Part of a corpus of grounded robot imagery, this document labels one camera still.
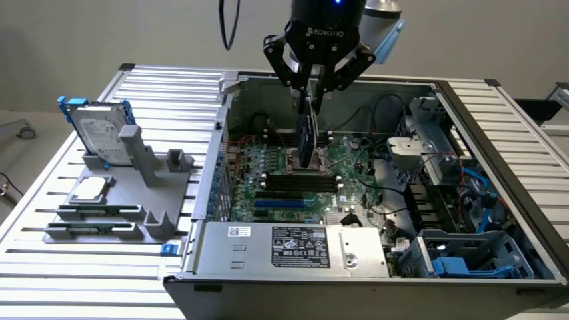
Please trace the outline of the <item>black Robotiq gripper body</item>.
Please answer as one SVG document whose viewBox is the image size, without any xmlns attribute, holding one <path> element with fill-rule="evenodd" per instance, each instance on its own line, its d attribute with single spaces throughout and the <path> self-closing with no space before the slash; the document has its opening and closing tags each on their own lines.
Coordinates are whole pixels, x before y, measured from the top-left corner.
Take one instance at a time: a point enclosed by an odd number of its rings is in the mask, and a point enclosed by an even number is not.
<svg viewBox="0 0 569 320">
<path fill-rule="evenodd" d="M 301 66 L 336 64 L 355 50 L 364 8 L 355 0 L 292 2 L 285 39 Z"/>
</svg>

